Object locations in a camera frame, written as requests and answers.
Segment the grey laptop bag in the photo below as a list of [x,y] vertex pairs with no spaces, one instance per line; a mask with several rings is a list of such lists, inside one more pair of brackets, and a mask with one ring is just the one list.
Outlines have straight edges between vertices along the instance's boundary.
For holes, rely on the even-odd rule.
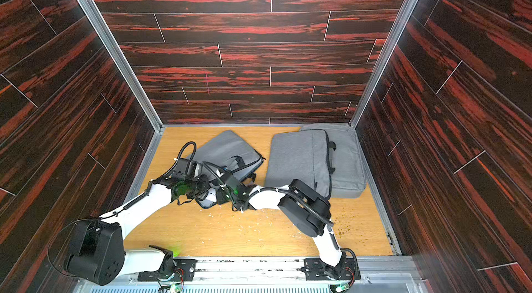
[[250,179],[250,185],[238,186],[234,198],[241,201],[253,189],[255,172],[262,165],[265,158],[253,149],[244,139],[231,130],[224,131],[211,139],[204,146],[199,147],[192,160],[198,163],[195,173],[206,175],[209,189],[199,196],[196,202],[202,208],[211,208],[216,204],[231,201],[231,197],[218,186],[217,176],[224,179],[224,173],[233,175],[240,183]]
[[336,145],[323,129],[274,135],[264,186],[281,187],[298,179],[327,200],[332,193],[330,152]]
[[301,131],[309,129],[323,129],[330,141],[337,146],[332,150],[332,174],[333,198],[358,198],[364,192],[367,182],[362,166],[362,151],[356,131],[347,123],[315,123],[304,125]]

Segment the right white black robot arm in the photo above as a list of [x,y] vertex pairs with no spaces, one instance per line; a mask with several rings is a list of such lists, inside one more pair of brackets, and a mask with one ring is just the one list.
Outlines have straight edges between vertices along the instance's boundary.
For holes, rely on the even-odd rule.
[[301,180],[280,187],[245,185],[226,172],[215,177],[214,186],[221,192],[221,200],[231,202],[234,211],[280,210],[300,232],[311,237],[319,258],[307,259],[301,269],[310,278],[339,281],[349,273],[352,282],[361,279],[355,253],[341,248],[335,237],[331,203]]

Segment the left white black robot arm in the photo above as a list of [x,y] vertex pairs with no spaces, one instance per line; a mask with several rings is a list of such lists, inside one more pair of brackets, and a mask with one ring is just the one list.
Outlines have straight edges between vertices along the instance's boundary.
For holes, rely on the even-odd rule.
[[201,190],[194,156],[177,155],[174,164],[128,203],[97,218],[68,224],[71,239],[63,266],[56,272],[82,278],[100,286],[118,276],[147,272],[158,281],[170,281],[177,272],[173,252],[156,246],[126,250],[125,238],[159,209]]

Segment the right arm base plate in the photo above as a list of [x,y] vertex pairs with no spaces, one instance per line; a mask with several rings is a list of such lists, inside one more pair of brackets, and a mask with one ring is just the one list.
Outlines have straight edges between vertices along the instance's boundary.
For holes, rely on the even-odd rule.
[[361,279],[360,269],[354,258],[342,258],[336,265],[328,265],[320,258],[305,258],[303,267],[299,268],[307,281],[358,281]]

